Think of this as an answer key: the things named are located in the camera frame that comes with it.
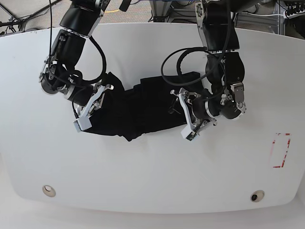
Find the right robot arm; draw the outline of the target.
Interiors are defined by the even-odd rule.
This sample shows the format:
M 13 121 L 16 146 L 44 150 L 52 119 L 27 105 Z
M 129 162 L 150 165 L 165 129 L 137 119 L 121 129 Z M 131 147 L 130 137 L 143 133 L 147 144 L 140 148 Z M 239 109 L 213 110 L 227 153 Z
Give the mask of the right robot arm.
M 40 74 L 45 93 L 63 93 L 72 105 L 88 107 L 89 114 L 102 105 L 102 95 L 114 89 L 111 74 L 106 72 L 106 56 L 92 33 L 99 24 L 109 4 L 107 0 L 73 0 L 60 22 L 62 29 L 50 42 L 49 55 Z M 85 42 L 89 39 L 102 58 L 102 71 L 93 80 L 85 80 L 76 70 Z

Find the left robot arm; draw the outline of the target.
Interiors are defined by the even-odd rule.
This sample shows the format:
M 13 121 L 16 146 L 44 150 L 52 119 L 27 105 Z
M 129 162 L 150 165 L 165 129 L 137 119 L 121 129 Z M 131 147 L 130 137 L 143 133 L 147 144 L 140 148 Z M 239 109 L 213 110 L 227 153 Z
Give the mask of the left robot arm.
M 168 116 L 161 128 L 186 125 L 191 135 L 209 124 L 215 125 L 220 115 L 235 120 L 246 112 L 245 68 L 237 52 L 240 45 L 231 16 L 237 8 L 230 0 L 203 0 L 195 6 L 203 46 L 180 49 L 181 55 L 176 63 L 177 82 L 161 71 L 164 81 L 177 87 L 174 95 L 181 104 L 181 108 L 173 113 L 174 117 Z M 205 74 L 186 81 L 182 74 L 182 61 L 194 52 L 207 54 Z

